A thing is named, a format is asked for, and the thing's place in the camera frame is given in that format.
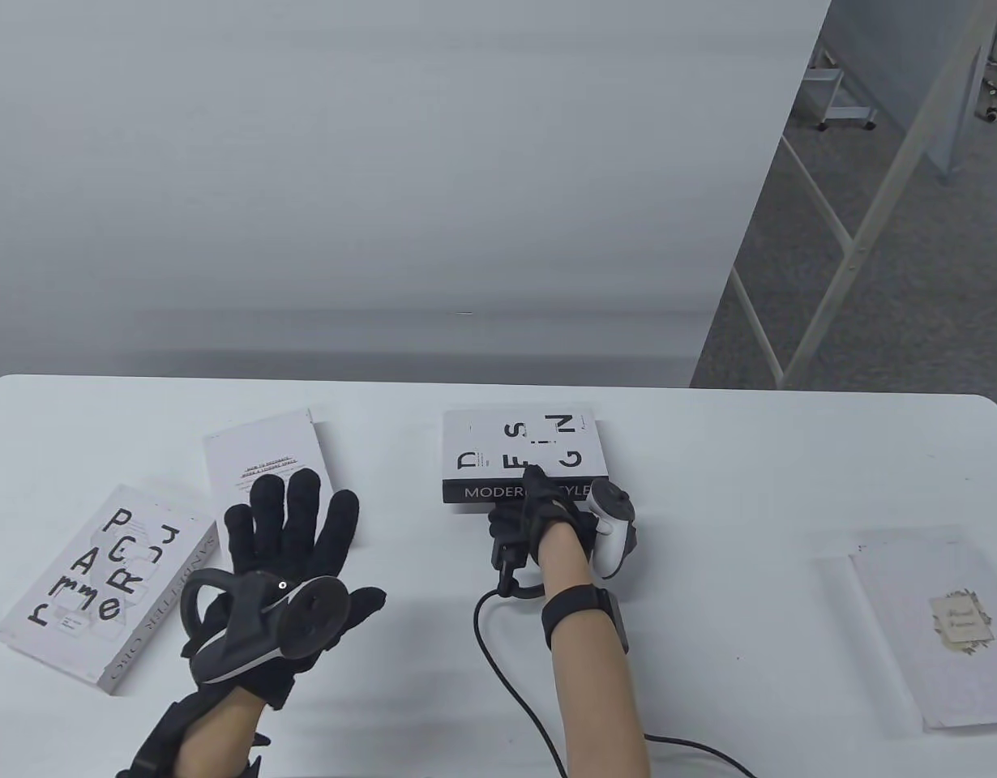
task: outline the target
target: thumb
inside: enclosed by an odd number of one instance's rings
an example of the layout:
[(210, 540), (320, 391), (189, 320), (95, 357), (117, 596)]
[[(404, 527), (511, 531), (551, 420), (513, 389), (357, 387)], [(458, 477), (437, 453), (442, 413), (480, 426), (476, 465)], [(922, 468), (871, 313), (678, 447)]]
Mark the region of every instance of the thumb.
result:
[(369, 616), (383, 607), (387, 601), (387, 593), (375, 586), (365, 586), (351, 592), (351, 610), (344, 623), (344, 632), (354, 629)]

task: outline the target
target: book spine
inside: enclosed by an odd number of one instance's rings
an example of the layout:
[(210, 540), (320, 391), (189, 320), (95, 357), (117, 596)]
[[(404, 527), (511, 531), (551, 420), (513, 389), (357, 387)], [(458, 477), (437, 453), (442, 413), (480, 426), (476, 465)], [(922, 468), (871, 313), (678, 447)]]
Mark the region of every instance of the book spine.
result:
[(217, 522), (212, 522), (201, 540), (195, 545), (192, 553), (188, 555), (188, 559), (178, 568), (178, 572), (172, 578), (171, 583), (165, 586), (164, 591), (157, 597), (149, 611), (146, 612), (146, 615), (143, 616), (142, 622), (139, 622), (139, 625), (135, 627), (127, 643), (113, 657), (113, 662), (106, 665), (101, 677), (99, 677), (99, 689), (110, 694), (113, 693), (113, 689), (116, 689), (121, 678), (124, 678), (124, 673), (131, 666), (131, 662), (145, 648), (153, 633), (156, 632), (156, 628), (164, 621), (166, 615), (171, 612), (173, 604), (181, 596), (181, 590), (184, 588), (188, 577), (192, 575), (192, 571), (205, 566), (217, 546)]
[[(554, 478), (553, 481), (567, 492), (574, 502), (588, 499), (593, 477)], [(498, 502), (499, 500), (524, 499), (520, 478), (446, 478), (442, 481), (444, 502)]]

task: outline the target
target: white book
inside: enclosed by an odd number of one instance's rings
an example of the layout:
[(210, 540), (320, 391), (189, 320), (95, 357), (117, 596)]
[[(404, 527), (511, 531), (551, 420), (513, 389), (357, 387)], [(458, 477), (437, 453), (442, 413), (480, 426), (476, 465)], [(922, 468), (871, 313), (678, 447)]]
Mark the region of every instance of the white book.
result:
[(444, 413), (444, 502), (524, 496), (527, 464), (539, 464), (574, 501), (584, 501), (606, 459), (592, 411), (566, 404), (466, 408)]
[(928, 729), (997, 724), (997, 578), (961, 538), (851, 555)]
[(216, 548), (210, 516), (118, 486), (2, 620), (0, 641), (113, 692)]
[(233, 505), (250, 502), (250, 487), (265, 473), (288, 481), (296, 471), (310, 468), (322, 479), (323, 504), (332, 496), (322, 448), (307, 408), (209, 434), (203, 439), (203, 452), (218, 515)]

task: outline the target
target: forearm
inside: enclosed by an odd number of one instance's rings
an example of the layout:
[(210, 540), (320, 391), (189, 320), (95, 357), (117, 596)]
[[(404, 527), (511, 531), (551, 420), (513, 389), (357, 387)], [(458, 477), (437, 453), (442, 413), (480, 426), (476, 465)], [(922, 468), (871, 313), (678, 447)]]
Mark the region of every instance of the forearm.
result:
[[(576, 534), (554, 525), (539, 547), (546, 599), (592, 574)], [(553, 632), (553, 667), (571, 778), (647, 778), (650, 760), (628, 662), (610, 616), (580, 611)]]
[(236, 688), (190, 726), (175, 762), (176, 778), (235, 778), (246, 768), (264, 700)]

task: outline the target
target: white shelf frame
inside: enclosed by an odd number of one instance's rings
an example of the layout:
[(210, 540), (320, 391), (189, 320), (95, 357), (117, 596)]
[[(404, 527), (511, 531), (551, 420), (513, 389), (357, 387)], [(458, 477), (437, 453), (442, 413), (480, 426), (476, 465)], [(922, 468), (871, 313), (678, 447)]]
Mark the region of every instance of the white shelf frame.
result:
[(970, 77), (970, 63), (977, 56), (980, 48), (984, 45), (985, 29), (987, 25), (995, 23), (997, 18), (997, 7), (991, 2), (978, 4), (976, 11), (970, 15), (968, 28), (956, 44), (952, 55), (949, 57), (942, 70), (935, 78), (935, 82), (928, 90), (924, 103), (918, 111), (913, 125), (909, 127), (902, 145), (892, 160), (888, 173), (877, 190), (873, 203), (862, 218), (858, 230), (854, 236), (848, 233), (843, 222), (833, 211), (824, 193), (816, 184), (815, 179), (809, 174), (805, 163), (802, 163), (794, 146), (786, 137), (780, 137), (780, 145), (787, 152), (791, 160), (792, 167), (798, 174), (798, 179), (802, 188), (812, 199), (829, 230), (841, 245), (843, 252), (842, 259), (838, 264), (837, 271), (833, 274), (832, 281), (826, 289), (824, 297), (820, 301), (819, 307), (813, 315), (812, 321), (802, 335), (802, 340), (791, 356), (786, 368), (781, 366), (777, 359), (776, 349), (772, 347), (772, 342), (768, 339), (762, 327), (761, 319), (758, 318), (754, 304), (751, 303), (750, 295), (747, 295), (747, 288), (744, 286), (740, 275), (733, 267), (729, 273), (729, 282), (736, 296), (743, 307), (743, 313), (747, 316), (747, 322), (751, 325), (751, 330), (755, 333), (758, 345), (761, 347), (765, 361), (776, 379), (777, 389), (794, 389), (798, 386), (799, 379), (818, 351), (819, 346), (824, 341), (826, 333), (833, 324), (833, 319), (837, 317), (844, 304), (845, 298), (851, 290), (858, 271), (862, 269), (862, 264), (866, 262), (876, 243), (877, 238), (888, 225), (895, 206), (898, 204), (905, 187), (909, 184), (909, 179), (913, 177), (914, 170), (917, 169), (920, 160), (927, 151), (931, 141), (935, 139), (935, 133), (943, 125), (944, 120), (949, 116), (950, 110), (955, 107), (955, 96), (963, 88)]

